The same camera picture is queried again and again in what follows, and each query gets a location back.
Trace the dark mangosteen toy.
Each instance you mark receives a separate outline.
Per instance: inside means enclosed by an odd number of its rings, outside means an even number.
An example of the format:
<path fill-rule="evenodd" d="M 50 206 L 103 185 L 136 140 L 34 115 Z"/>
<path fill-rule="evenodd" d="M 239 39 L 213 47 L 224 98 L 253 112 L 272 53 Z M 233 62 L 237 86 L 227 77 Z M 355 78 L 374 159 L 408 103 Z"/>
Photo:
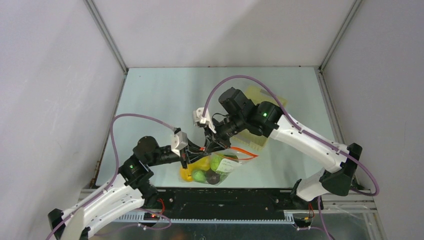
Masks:
<path fill-rule="evenodd" d="M 210 185 L 217 185 L 221 181 L 221 175 L 216 173 L 212 169 L 209 169 L 205 173 L 206 181 Z"/>

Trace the green watermelon toy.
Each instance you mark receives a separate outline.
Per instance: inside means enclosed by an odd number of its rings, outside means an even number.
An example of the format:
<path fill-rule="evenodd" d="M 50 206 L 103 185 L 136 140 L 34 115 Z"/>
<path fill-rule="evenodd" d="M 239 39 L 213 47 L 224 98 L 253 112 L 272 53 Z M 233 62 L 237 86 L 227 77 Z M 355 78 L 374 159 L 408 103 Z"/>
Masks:
<path fill-rule="evenodd" d="M 191 172 L 191 177 L 194 182 L 197 183 L 205 183 L 207 182 L 207 178 L 205 172 L 201 169 L 195 169 Z"/>

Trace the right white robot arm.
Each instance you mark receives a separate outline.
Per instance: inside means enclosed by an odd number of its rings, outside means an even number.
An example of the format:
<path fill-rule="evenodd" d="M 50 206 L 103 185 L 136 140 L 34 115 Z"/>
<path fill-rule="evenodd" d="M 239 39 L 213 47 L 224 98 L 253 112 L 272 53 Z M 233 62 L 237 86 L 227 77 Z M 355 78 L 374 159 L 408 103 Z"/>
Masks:
<path fill-rule="evenodd" d="M 206 152 L 213 148 L 228 149 L 230 138 L 247 130 L 288 144 L 321 164 L 319 172 L 295 183 L 290 196 L 295 208 L 304 209 L 313 199 L 327 193 L 342 197 L 349 194 L 358 166 L 353 159 L 360 157 L 360 145 L 325 139 L 297 121 L 291 123 L 290 115 L 280 106 L 269 101 L 255 104 L 233 87 L 222 93 L 218 101 L 227 112 L 222 121 L 213 119 L 204 107 L 193 111 L 193 120 L 204 128 Z"/>

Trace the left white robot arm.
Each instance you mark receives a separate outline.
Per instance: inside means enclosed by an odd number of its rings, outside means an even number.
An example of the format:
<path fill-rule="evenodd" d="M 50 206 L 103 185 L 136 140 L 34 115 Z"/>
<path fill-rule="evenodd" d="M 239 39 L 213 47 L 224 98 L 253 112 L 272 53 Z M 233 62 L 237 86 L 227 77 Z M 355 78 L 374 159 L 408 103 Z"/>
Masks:
<path fill-rule="evenodd" d="M 151 166 L 180 162 L 184 168 L 208 156 L 204 147 L 183 132 L 171 138 L 171 144 L 159 146 L 152 136 L 142 137 L 133 154 L 111 179 L 71 208 L 53 209 L 48 214 L 52 232 L 48 239 L 87 240 L 118 217 L 139 208 L 153 208 L 158 190 L 150 183 Z"/>

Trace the clear zip top bag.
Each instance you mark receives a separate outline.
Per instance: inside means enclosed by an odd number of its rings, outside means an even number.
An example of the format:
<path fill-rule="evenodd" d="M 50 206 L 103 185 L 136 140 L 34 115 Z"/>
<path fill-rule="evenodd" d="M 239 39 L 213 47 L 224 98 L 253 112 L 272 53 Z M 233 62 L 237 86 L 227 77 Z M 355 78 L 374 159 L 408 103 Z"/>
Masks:
<path fill-rule="evenodd" d="M 202 157 L 187 168 L 181 167 L 179 176 L 187 183 L 220 185 L 237 168 L 257 157 L 253 152 L 233 146 Z"/>

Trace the yellow lemon toy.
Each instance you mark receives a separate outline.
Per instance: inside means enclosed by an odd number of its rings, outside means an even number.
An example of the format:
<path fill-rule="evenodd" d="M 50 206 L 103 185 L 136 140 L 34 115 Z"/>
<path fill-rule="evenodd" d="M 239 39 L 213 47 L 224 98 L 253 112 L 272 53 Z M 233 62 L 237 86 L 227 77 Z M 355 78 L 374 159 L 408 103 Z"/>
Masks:
<path fill-rule="evenodd" d="M 206 175 L 206 171 L 210 169 L 210 157 L 203 157 L 195 163 L 189 164 L 187 168 L 181 167 L 179 169 L 180 178 L 185 182 L 195 182 L 192 178 L 193 170 L 202 170 Z"/>

